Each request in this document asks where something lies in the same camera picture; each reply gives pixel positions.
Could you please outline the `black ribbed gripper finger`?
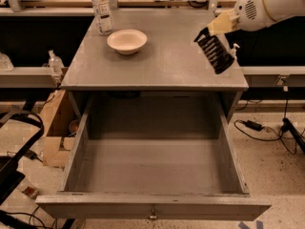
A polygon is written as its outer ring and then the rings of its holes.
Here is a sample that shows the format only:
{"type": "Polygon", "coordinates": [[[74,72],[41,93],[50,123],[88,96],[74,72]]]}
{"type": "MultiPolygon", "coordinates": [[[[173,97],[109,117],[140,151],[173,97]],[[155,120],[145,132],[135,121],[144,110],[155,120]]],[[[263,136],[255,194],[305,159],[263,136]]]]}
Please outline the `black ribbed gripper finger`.
{"type": "Polygon", "coordinates": [[[224,73],[234,63],[234,57],[216,35],[210,35],[207,28],[199,32],[194,42],[203,51],[216,74],[224,73]]]}

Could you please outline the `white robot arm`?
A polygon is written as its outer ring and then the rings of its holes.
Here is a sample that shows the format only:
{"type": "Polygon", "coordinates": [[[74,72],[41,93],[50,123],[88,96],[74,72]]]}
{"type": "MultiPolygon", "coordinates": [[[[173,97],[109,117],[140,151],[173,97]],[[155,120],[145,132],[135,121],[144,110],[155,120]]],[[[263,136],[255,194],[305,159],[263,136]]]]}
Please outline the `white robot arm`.
{"type": "Polygon", "coordinates": [[[235,56],[218,38],[233,31],[259,31],[281,21],[305,15],[305,0],[237,0],[222,11],[195,38],[216,74],[232,66],[235,56]]]}

